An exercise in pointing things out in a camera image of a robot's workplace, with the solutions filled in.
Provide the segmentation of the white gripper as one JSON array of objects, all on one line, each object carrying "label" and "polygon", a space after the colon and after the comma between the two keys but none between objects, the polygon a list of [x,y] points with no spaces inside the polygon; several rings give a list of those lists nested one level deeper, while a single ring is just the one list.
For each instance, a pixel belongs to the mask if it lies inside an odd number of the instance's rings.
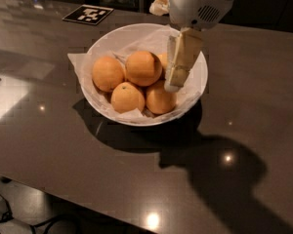
[{"label": "white gripper", "polygon": [[169,13],[170,21],[182,28],[177,36],[168,39],[164,83],[167,92],[176,93],[187,81],[203,46],[198,30],[214,27],[232,4],[233,0],[154,0],[150,4],[151,14]]}]

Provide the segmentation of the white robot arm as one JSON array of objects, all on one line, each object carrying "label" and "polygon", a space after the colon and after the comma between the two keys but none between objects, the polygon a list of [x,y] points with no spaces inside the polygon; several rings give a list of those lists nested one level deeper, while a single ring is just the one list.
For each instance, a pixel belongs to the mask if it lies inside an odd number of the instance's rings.
[{"label": "white robot arm", "polygon": [[175,93],[188,79],[203,46],[201,32],[214,27],[231,9],[234,0],[154,0],[149,11],[156,16],[168,15],[178,26],[177,36],[167,44],[168,64],[164,88]]}]

